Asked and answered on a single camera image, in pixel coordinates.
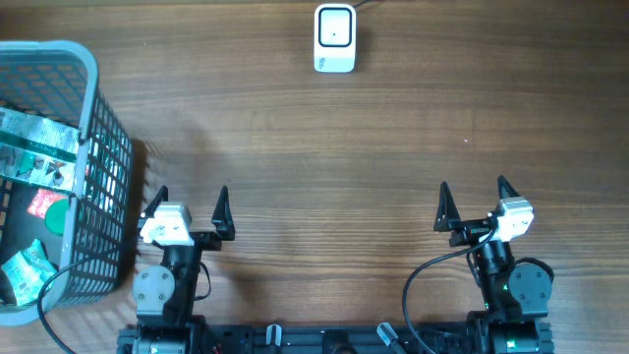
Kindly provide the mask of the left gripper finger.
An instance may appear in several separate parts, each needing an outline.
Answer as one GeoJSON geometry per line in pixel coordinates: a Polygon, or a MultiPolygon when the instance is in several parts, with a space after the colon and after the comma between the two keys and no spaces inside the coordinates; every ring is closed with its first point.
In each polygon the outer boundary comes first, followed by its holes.
{"type": "Polygon", "coordinates": [[[230,209],[229,190],[226,186],[221,188],[211,223],[214,225],[215,232],[221,240],[235,240],[235,224],[230,209]]]}
{"type": "Polygon", "coordinates": [[[147,219],[154,216],[157,208],[160,206],[162,202],[168,201],[168,188],[165,185],[162,185],[158,192],[156,193],[153,200],[148,204],[148,206],[141,213],[141,218],[147,219]]]}

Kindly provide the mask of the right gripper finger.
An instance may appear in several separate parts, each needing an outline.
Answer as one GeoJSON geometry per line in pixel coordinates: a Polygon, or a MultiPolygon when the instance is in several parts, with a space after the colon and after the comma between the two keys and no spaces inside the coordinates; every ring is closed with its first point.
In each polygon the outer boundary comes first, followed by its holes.
{"type": "Polygon", "coordinates": [[[439,201],[435,215],[433,230],[448,232],[461,228],[461,217],[456,207],[450,188],[446,181],[439,187],[439,201]]]}
{"type": "Polygon", "coordinates": [[[501,200],[520,197],[520,194],[512,187],[504,175],[497,177],[497,190],[501,200]]]}

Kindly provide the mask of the green lidded jar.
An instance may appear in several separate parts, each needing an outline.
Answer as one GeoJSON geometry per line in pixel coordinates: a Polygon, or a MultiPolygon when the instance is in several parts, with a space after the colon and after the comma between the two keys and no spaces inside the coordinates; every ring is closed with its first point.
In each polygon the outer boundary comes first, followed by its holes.
{"type": "Polygon", "coordinates": [[[65,231],[66,213],[70,209],[67,199],[54,202],[46,211],[44,223],[52,234],[62,236],[65,231]]]}

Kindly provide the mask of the orange Kleenex tissue pack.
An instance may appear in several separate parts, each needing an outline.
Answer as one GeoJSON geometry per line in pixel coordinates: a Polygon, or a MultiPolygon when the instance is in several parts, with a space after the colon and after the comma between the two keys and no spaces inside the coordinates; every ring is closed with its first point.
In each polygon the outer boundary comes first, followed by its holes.
{"type": "Polygon", "coordinates": [[[66,199],[64,194],[50,190],[38,189],[30,202],[27,212],[35,217],[44,219],[49,208],[56,202],[66,199]]]}

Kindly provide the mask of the green 3M gloves package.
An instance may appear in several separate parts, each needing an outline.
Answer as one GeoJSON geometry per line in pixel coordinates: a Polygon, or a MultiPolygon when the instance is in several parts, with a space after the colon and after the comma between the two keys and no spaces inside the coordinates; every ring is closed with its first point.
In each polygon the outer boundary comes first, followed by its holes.
{"type": "Polygon", "coordinates": [[[80,131],[47,118],[1,109],[1,175],[70,193],[80,131]]]}

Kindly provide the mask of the light green wipes pack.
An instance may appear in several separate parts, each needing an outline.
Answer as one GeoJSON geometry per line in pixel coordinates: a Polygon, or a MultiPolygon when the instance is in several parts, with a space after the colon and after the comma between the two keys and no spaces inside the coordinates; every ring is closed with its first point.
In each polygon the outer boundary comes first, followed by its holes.
{"type": "Polygon", "coordinates": [[[1,265],[1,269],[9,280],[15,298],[12,304],[16,306],[35,302],[44,283],[57,272],[57,268],[47,259],[39,239],[18,251],[1,265]]]}

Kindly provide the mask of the grey plastic mesh basket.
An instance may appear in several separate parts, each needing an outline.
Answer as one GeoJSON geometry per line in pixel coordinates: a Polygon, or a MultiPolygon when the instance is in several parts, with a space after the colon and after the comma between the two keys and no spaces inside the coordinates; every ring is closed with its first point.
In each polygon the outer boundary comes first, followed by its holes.
{"type": "Polygon", "coordinates": [[[5,41],[1,45],[1,109],[47,118],[80,131],[70,193],[1,175],[1,265],[39,239],[57,268],[25,306],[12,304],[1,269],[1,323],[34,322],[57,306],[91,303],[115,287],[131,191],[132,141],[99,87],[98,64],[67,41],[5,41]],[[64,194],[70,204],[62,236],[27,212],[38,189],[64,194]]]}

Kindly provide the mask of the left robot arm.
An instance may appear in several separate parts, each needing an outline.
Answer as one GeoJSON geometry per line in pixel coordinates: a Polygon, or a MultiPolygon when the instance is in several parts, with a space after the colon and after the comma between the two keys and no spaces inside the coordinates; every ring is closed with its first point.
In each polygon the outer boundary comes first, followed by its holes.
{"type": "Polygon", "coordinates": [[[137,325],[117,340],[119,353],[214,353],[205,317],[193,314],[194,304],[208,297],[197,293],[201,272],[207,266],[205,251],[219,251],[235,239],[229,192],[222,187],[211,218],[210,231],[192,231],[188,207],[168,200],[163,186],[141,213],[141,238],[163,252],[159,265],[142,270],[132,295],[137,303],[137,325]]]}

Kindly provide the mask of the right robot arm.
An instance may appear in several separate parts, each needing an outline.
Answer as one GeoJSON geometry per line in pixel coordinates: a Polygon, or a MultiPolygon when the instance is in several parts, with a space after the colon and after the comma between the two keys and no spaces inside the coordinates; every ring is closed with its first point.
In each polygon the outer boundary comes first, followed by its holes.
{"type": "Polygon", "coordinates": [[[532,225],[534,208],[505,177],[497,178],[497,189],[493,211],[464,220],[448,184],[440,185],[433,229],[449,232],[452,247],[472,249],[466,261],[486,308],[468,314],[460,339],[442,338],[438,343],[443,353],[552,353],[550,325],[542,319],[548,315],[553,270],[535,258],[515,259],[510,247],[532,225]]]}

